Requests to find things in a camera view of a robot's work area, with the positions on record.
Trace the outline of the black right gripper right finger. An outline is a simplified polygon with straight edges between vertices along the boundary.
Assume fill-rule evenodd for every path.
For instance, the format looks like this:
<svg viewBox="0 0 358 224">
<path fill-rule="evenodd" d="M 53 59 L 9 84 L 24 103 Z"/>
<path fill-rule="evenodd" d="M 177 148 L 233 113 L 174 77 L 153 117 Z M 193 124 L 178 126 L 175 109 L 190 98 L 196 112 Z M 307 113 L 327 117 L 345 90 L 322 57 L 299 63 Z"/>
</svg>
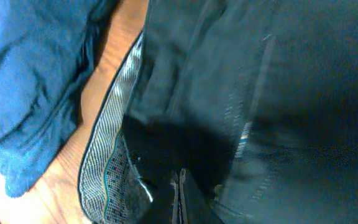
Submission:
<svg viewBox="0 0 358 224">
<path fill-rule="evenodd" d="M 180 210 L 184 224 L 223 224 L 187 169 L 180 171 Z"/>
</svg>

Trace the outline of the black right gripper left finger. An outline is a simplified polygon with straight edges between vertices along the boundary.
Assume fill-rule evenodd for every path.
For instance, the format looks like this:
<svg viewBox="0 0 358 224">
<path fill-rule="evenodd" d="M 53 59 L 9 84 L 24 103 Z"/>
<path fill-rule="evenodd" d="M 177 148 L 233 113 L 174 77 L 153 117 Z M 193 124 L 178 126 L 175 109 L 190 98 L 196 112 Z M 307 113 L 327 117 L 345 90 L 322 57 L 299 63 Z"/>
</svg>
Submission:
<svg viewBox="0 0 358 224">
<path fill-rule="evenodd" d="M 150 180 L 139 180 L 141 193 L 146 194 L 145 202 L 136 218 L 138 224 L 179 223 L 179 183 L 175 171 L 159 178 L 154 184 Z"/>
</svg>

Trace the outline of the black shorts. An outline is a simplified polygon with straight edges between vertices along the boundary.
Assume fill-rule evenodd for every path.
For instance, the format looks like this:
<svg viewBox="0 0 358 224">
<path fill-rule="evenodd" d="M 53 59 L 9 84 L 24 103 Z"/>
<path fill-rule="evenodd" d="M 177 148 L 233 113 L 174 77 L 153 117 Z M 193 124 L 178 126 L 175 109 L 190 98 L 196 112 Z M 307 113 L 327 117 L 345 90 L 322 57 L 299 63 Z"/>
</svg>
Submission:
<svg viewBox="0 0 358 224">
<path fill-rule="evenodd" d="M 157 0 L 80 167 L 93 223 L 191 172 L 223 223 L 358 223 L 358 0 Z"/>
</svg>

